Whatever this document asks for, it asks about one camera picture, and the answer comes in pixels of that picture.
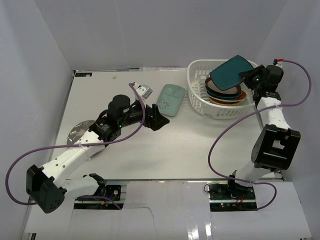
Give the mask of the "beige plate with maroon rim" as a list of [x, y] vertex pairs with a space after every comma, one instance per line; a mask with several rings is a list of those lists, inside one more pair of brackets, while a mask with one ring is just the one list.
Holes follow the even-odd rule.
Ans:
[[241, 91], [242, 91], [242, 89], [239, 85], [234, 86], [234, 87], [227, 89], [227, 90], [221, 90], [214, 84], [214, 82], [212, 81], [212, 79], [210, 77], [208, 77], [205, 80], [205, 85], [208, 88], [210, 88], [211, 90], [213, 90], [214, 92], [217, 92], [220, 94], [226, 94], [226, 95], [235, 95], [235, 94], [241, 93]]

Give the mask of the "dark teal square plate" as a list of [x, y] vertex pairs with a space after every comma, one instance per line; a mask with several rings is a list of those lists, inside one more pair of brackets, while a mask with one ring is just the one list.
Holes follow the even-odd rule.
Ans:
[[253, 69], [251, 63], [240, 55], [236, 55], [212, 70], [209, 75], [215, 86], [222, 91], [238, 86], [242, 82], [241, 72]]

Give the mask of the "light blue rectangular plate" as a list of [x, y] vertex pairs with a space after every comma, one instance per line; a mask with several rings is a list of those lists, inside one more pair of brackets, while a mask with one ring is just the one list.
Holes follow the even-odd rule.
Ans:
[[159, 112], [165, 116], [175, 117], [180, 109], [185, 93], [185, 88], [181, 86], [166, 84], [156, 101]]

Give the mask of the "teal scalloped round plate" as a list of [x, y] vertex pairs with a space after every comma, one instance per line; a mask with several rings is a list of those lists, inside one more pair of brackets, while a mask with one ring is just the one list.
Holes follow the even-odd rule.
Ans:
[[235, 93], [235, 94], [225, 94], [225, 93], [215, 92], [212, 90], [206, 90], [206, 93], [212, 98], [223, 99], [223, 100], [235, 100], [242, 94], [242, 92]]

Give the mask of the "orange woven round plate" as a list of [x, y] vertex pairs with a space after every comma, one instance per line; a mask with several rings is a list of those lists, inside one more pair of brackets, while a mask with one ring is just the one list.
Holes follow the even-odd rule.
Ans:
[[231, 107], [231, 106], [239, 106], [241, 104], [240, 101], [237, 102], [222, 102], [222, 101], [217, 101], [215, 99], [210, 99], [209, 100], [212, 104], [216, 104], [216, 105], [220, 105], [220, 106], [227, 106], [227, 107]]

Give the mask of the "silver metallic round plate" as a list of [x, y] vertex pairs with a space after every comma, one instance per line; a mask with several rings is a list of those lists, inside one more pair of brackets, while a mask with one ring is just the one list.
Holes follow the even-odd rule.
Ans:
[[67, 145], [73, 145], [80, 140], [95, 120], [85, 120], [74, 126], [67, 136]]

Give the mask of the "red and teal wave plate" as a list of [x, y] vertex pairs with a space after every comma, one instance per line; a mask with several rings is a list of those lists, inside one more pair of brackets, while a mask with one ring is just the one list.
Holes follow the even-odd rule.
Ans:
[[243, 101], [247, 98], [247, 94], [246, 94], [244, 91], [242, 91], [241, 96], [239, 96], [239, 97], [236, 98], [236, 99], [231, 99], [231, 100], [218, 99], [218, 98], [211, 97], [211, 96], [208, 96], [208, 97], [209, 97], [209, 99], [212, 99], [212, 100], [221, 101], [221, 102], [226, 102], [226, 103], [231, 103], [231, 102], [243, 102]]

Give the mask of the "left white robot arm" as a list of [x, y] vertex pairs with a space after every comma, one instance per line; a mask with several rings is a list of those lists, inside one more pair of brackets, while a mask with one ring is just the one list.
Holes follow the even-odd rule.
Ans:
[[54, 160], [41, 167], [32, 165], [26, 171], [26, 192], [46, 214], [55, 211], [66, 198], [89, 196], [99, 200], [106, 193], [106, 181], [102, 177], [91, 173], [70, 179], [70, 175], [114, 142], [121, 135], [123, 127], [140, 123], [157, 131], [169, 122], [168, 118], [161, 115], [156, 104], [148, 106], [139, 100], [131, 103], [128, 96], [116, 95], [75, 144]]

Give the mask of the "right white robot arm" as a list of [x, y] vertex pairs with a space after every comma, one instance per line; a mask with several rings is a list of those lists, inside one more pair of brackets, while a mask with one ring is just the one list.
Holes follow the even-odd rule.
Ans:
[[287, 170], [292, 163], [301, 134], [291, 129], [280, 108], [281, 97], [277, 87], [283, 75], [279, 63], [260, 65], [239, 73], [243, 83], [253, 91], [252, 99], [263, 127], [252, 148], [250, 162], [235, 170], [225, 187], [226, 195], [233, 200], [249, 192], [261, 177]]

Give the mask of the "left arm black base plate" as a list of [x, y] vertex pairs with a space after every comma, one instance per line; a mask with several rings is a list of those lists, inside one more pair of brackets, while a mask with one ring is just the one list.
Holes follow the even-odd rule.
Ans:
[[124, 205], [121, 185], [105, 185], [91, 197], [78, 197], [74, 202], [77, 210], [121, 210]]

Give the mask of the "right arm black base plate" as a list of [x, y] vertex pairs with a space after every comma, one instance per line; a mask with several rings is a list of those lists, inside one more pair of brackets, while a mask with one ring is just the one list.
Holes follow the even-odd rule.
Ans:
[[212, 213], [256, 211], [258, 208], [253, 187], [232, 193], [227, 183], [210, 182], [203, 190], [208, 194]]

